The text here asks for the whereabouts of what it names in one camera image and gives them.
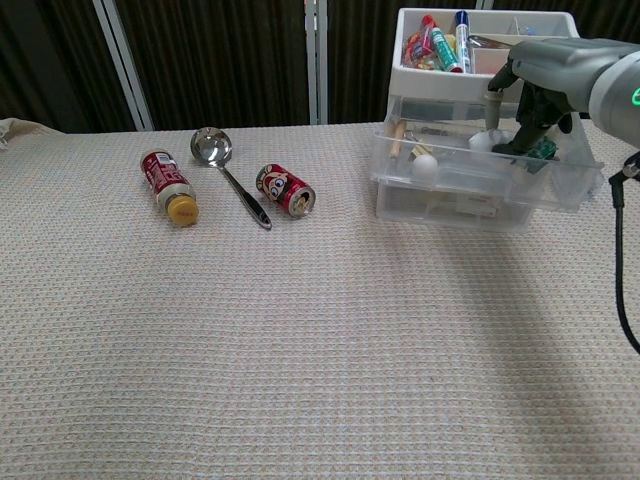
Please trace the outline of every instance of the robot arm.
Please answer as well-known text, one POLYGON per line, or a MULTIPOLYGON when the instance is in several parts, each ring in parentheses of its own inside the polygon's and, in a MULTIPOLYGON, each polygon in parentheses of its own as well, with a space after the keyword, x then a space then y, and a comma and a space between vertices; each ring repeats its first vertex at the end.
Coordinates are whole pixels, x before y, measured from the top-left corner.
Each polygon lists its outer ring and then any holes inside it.
POLYGON ((521 127, 494 152, 522 155, 552 125, 569 133, 571 112, 589 113, 598 128, 640 148, 640 45, 584 38, 515 45, 489 82, 487 128, 497 128, 494 108, 518 78, 524 81, 516 114, 521 127))

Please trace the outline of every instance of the beige textured tablecloth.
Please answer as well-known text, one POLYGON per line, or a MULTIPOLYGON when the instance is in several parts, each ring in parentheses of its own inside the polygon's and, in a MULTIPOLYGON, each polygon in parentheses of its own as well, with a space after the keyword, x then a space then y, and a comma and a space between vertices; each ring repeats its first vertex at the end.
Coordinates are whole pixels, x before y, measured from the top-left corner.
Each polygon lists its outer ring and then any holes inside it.
MULTIPOLYGON (((640 357, 615 311, 608 188, 508 235, 381 221, 373 125, 229 130, 260 229, 191 132, 22 136, 0 152, 4 478, 640 478, 640 357), (154 210, 171 151, 201 208, 154 210)), ((633 152, 588 125, 605 174, 633 152)), ((640 330, 640 185, 627 183, 640 330)))

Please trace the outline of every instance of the marker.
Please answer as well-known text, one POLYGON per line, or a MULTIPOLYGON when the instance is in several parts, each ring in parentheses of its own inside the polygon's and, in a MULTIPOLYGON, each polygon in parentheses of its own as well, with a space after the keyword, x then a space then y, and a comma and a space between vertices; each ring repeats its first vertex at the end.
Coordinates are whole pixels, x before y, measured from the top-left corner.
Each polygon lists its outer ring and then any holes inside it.
POLYGON ((444 33, 442 33, 442 30, 440 30, 440 27, 438 27, 435 22, 431 28, 431 45, 438 54, 438 59, 440 59, 440 63, 445 72, 462 72, 456 54, 447 43, 444 33))
POLYGON ((460 10, 456 12, 456 50, 462 73, 473 73, 471 57, 469 57, 468 39, 469 14, 466 10, 460 10))

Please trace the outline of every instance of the yellow bottle cap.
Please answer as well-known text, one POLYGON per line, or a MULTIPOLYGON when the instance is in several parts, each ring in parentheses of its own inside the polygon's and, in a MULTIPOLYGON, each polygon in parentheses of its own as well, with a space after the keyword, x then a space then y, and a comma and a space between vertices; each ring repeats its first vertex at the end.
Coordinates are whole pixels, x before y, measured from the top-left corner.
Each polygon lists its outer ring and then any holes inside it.
POLYGON ((169 202, 167 214, 173 223, 185 227, 196 223, 198 204, 188 195, 180 195, 169 202))

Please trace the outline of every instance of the white ball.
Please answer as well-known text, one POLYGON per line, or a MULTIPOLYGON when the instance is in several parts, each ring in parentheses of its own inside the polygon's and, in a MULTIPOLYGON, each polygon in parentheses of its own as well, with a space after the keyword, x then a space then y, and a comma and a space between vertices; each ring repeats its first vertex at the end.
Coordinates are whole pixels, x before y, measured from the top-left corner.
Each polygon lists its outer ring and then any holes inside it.
POLYGON ((433 155, 418 155, 413 161, 413 174, 419 180, 433 180, 437 171, 438 160, 433 155))

